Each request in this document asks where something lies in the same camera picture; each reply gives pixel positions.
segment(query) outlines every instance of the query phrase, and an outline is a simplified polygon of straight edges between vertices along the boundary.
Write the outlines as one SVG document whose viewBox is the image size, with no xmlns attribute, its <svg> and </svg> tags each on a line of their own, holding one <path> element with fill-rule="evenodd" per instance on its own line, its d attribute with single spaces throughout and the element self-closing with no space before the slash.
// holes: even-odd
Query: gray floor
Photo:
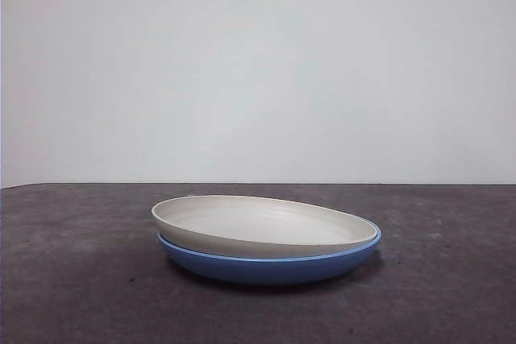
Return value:
<svg viewBox="0 0 516 344">
<path fill-rule="evenodd" d="M 378 251 L 294 287 L 167 260 L 150 208 L 277 197 L 370 218 Z M 516 186 L 37 184 L 2 190 L 2 335 L 31 343 L 515 343 Z"/>
</svg>

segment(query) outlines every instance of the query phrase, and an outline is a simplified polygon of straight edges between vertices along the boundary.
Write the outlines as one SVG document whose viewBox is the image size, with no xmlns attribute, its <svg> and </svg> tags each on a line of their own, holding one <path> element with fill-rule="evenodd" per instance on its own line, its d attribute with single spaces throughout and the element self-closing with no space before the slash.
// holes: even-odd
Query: white plate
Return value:
<svg viewBox="0 0 516 344">
<path fill-rule="evenodd" d="M 372 223 L 355 215 L 264 197 L 178 197 L 155 205 L 152 215 L 170 242 L 232 257 L 325 255 L 377 236 Z"/>
</svg>

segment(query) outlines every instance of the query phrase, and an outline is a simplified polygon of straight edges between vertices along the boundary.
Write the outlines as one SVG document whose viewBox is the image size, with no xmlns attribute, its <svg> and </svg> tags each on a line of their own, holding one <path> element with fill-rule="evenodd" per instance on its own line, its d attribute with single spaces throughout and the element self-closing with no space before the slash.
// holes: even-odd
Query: stacked plates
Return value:
<svg viewBox="0 0 516 344">
<path fill-rule="evenodd" d="M 176 263 L 239 284 L 338 276 L 366 260 L 381 237 L 374 223 L 349 213 L 263 197 L 178 197 L 152 215 Z"/>
</svg>

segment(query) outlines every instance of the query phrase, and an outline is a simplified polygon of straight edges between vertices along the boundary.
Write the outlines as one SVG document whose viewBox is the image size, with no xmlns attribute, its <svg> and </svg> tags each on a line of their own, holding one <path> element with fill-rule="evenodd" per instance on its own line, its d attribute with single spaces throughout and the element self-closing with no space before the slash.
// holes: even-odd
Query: plate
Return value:
<svg viewBox="0 0 516 344">
<path fill-rule="evenodd" d="M 160 234 L 192 251 L 247 258 L 294 258 L 353 249 L 377 227 L 360 217 L 265 197 L 178 197 L 152 208 Z"/>
<path fill-rule="evenodd" d="M 360 247 L 329 255 L 300 258 L 241 258 L 191 251 L 174 245 L 158 233 L 169 258 L 186 270 L 235 284 L 304 284 L 339 276 L 363 263 L 380 241 L 381 232 Z"/>
</svg>

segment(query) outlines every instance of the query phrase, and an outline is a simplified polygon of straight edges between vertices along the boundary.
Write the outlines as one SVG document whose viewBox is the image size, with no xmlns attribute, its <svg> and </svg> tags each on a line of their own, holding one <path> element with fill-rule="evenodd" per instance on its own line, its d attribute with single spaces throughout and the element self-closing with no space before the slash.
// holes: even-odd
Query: blue plate rim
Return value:
<svg viewBox="0 0 516 344">
<path fill-rule="evenodd" d="M 225 259 L 228 261 L 243 261 L 243 262 L 299 262 L 299 261 L 313 261 L 313 260 L 317 260 L 317 259 L 342 257 L 344 255 L 350 255 L 350 254 L 357 253 L 359 251 L 366 250 L 366 249 L 376 245 L 378 243 L 378 241 L 380 241 L 380 239 L 381 239 L 380 227 L 378 227 L 376 224 L 374 224 L 373 222 L 371 222 L 369 220 L 368 220 L 368 222 L 371 223 L 377 229 L 377 236 L 373 240 L 365 243 L 364 245 L 355 247 L 350 250 L 338 251 L 336 253 L 331 253 L 331 254 L 312 255 L 312 256 L 307 256 L 307 257 L 292 257 L 292 258 L 248 258 L 248 257 L 231 257 L 228 255 L 215 255 L 215 254 L 210 254 L 210 253 L 202 253 L 200 251 L 189 250 L 189 249 L 185 249 L 184 247 L 174 245 L 173 243 L 171 243 L 171 242 L 167 241 L 165 238 L 163 238 L 159 232 L 156 233 L 156 235 L 157 235 L 158 240 L 161 243 L 163 243 L 165 246 L 171 247 L 172 249 L 175 249 L 175 250 L 179 250 L 183 253 L 197 255 L 197 256 L 201 256 L 201 257 L 205 257 L 205 258 Z"/>
</svg>

